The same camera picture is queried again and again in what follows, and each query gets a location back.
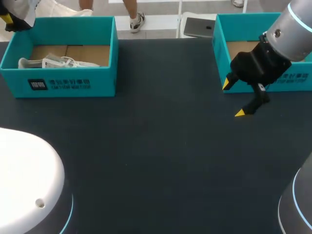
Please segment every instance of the cardboard box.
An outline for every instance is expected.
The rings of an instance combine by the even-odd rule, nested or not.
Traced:
[[[213,48],[220,75],[220,88],[231,71],[230,63],[238,52],[249,52],[259,42],[259,36],[267,31],[280,13],[220,14],[214,26]],[[268,92],[311,91],[312,54],[292,66],[267,89]],[[224,93],[253,92],[247,83],[238,81]]]
[[[20,58],[49,53],[100,67],[18,69]],[[38,18],[10,41],[0,72],[16,98],[113,97],[118,61],[114,17]]]

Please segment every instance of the gray robot arm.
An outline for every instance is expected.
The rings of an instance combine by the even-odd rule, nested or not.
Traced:
[[[292,0],[259,44],[250,52],[239,52],[231,62],[223,90],[230,90],[239,80],[254,90],[255,98],[236,116],[252,115],[270,101],[265,87],[273,84],[291,67],[312,51],[312,0]]]
[[[267,31],[272,48],[290,61],[302,61],[312,51],[312,0],[292,0]]]

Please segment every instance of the black table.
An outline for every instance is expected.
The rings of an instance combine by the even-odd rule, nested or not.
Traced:
[[[3,54],[7,43],[0,44]],[[309,155],[312,93],[225,95],[210,40],[121,40],[115,98],[14,99],[0,127],[59,153],[80,234],[279,234],[277,205]]]

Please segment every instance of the sneaker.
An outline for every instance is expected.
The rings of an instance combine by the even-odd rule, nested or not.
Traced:
[[[90,62],[75,61],[69,57],[57,57],[52,54],[48,54],[48,56],[40,60],[27,60],[25,58],[19,60],[19,69],[65,67],[99,67],[99,65]]]
[[[22,31],[31,29],[36,20],[36,7],[40,0],[2,0],[1,18],[6,22],[5,30]]]
[[[130,31],[131,33],[137,33],[141,27],[145,24],[144,13],[138,12],[135,19],[130,19]]]
[[[244,6],[244,0],[232,0],[232,4],[236,7],[242,8]]]

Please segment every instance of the laptop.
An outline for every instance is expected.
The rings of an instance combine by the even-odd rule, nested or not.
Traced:
[[[191,37],[212,38],[214,28],[215,20],[187,18],[183,33]]]

